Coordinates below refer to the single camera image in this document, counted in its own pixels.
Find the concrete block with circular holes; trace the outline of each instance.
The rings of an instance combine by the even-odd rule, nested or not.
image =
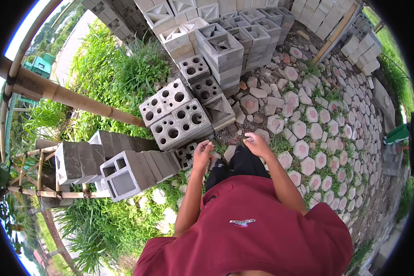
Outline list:
[[[192,84],[192,90],[201,104],[222,94],[221,87],[219,87],[213,76],[208,76],[207,78]]]
[[[189,90],[177,79],[139,105],[139,111],[148,127],[192,99]]]
[[[210,76],[207,63],[201,55],[195,55],[179,63],[182,75],[189,84]]]

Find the maroon polo shirt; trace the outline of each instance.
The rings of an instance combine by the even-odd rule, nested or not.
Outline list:
[[[347,227],[326,203],[303,216],[277,200],[271,179],[237,175],[205,193],[198,221],[180,237],[150,239],[133,275],[340,276],[352,252]]]

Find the hole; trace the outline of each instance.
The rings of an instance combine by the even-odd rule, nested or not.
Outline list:
[[[195,113],[195,114],[192,115],[192,123],[193,124],[200,124],[202,122],[201,119],[202,119],[202,116],[199,113]]]
[[[180,111],[178,111],[178,113],[177,113],[177,117],[178,117],[179,119],[184,118],[184,117],[185,117],[185,111],[184,111],[184,110],[180,110]]]
[[[153,119],[153,112],[149,111],[146,113],[146,120],[150,121]]]
[[[123,159],[118,159],[118,160],[116,161],[116,163],[118,164],[118,167],[119,167],[120,169],[122,169],[122,168],[126,167],[126,161],[124,160],[124,158],[123,158]]]
[[[175,139],[176,137],[178,137],[178,130],[177,129],[169,129],[169,131],[167,132],[167,135],[170,138]]]
[[[161,131],[162,131],[162,126],[157,125],[157,126],[155,127],[155,132],[156,132],[156,133],[161,133]]]
[[[182,100],[184,100],[184,93],[182,93],[182,92],[176,93],[175,94],[175,101],[182,102]]]
[[[196,73],[196,69],[194,67],[189,67],[189,68],[187,68],[186,72],[189,75],[193,75],[193,74]]]
[[[210,93],[208,91],[202,91],[201,92],[201,98],[203,100],[207,100],[208,98],[210,98]]]

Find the concrete block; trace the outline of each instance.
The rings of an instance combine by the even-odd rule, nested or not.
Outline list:
[[[241,15],[250,24],[254,24],[255,21],[265,19],[265,15],[254,8],[239,11],[238,14]]]
[[[199,100],[199,102],[201,102],[201,104],[219,94],[222,94],[221,87],[219,87],[213,76],[209,76],[192,84],[192,90],[195,97]]]
[[[113,149],[112,138],[110,132],[104,130],[97,130],[94,135],[89,139],[89,144],[98,144],[103,147],[105,159],[110,159],[115,156]]]
[[[145,125],[150,126],[191,99],[185,85],[177,79],[139,105],[139,110]]]
[[[60,185],[72,184],[83,176],[77,143],[63,141],[58,145],[55,151],[55,174]]]
[[[189,84],[210,76],[210,71],[201,55],[195,55],[179,63],[182,75]]]
[[[235,118],[235,113],[223,93],[204,102],[203,107],[215,131],[221,130],[225,122]]]
[[[207,22],[218,19],[219,18],[218,3],[198,8],[198,15]]]
[[[143,11],[143,15],[152,28],[173,18],[173,12],[166,1]]]
[[[225,21],[228,22],[233,28],[250,26],[250,23],[241,15],[226,19]]]

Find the gray concrete block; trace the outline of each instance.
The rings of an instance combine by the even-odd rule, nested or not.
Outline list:
[[[150,126],[191,98],[188,89],[177,79],[140,104],[139,111],[145,125]]]
[[[221,87],[219,87],[219,84],[216,82],[213,76],[209,76],[192,84],[192,90],[195,94],[195,97],[201,103],[204,103],[209,99],[222,94]]]
[[[72,184],[83,176],[77,143],[63,141],[58,145],[55,151],[55,174],[60,185]]]
[[[239,11],[238,14],[242,15],[250,24],[254,24],[257,20],[265,19],[265,15],[253,8]]]
[[[181,73],[189,84],[210,76],[210,70],[201,55],[195,55],[179,63]]]
[[[97,130],[97,132],[95,132],[94,135],[89,139],[89,143],[103,146],[104,157],[106,160],[109,160],[115,156],[110,132]]]

